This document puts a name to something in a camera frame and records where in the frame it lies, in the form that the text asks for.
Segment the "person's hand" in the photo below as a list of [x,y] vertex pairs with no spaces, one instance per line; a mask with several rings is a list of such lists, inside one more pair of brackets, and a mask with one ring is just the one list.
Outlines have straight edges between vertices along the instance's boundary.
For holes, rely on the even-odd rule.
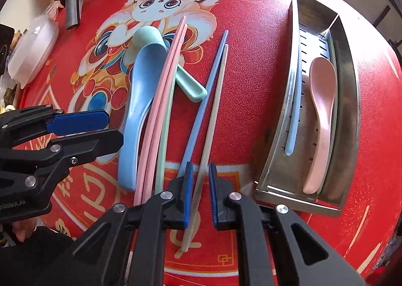
[[34,233],[37,226],[37,218],[25,219],[12,223],[12,231],[19,242],[23,243]]

